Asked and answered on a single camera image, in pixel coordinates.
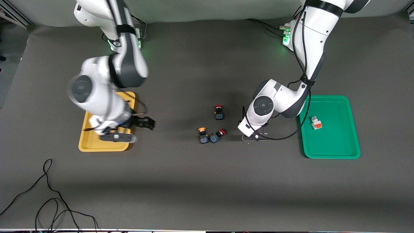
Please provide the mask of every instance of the gray table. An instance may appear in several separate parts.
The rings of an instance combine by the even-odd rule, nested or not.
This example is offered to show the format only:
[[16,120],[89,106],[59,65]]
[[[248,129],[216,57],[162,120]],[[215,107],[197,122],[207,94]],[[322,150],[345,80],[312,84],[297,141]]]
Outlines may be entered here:
[[[287,19],[271,21],[280,24]],[[293,53],[253,22],[155,23],[143,54],[150,77],[139,93],[157,120],[122,153],[82,153],[84,112],[66,95],[84,59],[109,53],[98,28],[29,28],[29,41],[0,112],[0,209],[56,160],[52,186],[101,228],[222,231],[414,231],[414,41],[406,12],[341,19],[326,43],[314,95],[349,98],[361,146],[357,160],[304,157],[300,134],[240,141],[237,120],[256,86],[301,72]],[[227,119],[215,121],[222,104]],[[226,128],[200,145],[198,127]],[[267,127],[285,136],[282,117]],[[1,228],[33,228],[54,194],[42,181],[0,217]],[[54,213],[48,205],[41,222]],[[82,228],[92,222],[78,217]],[[74,228],[68,216],[61,228]]]

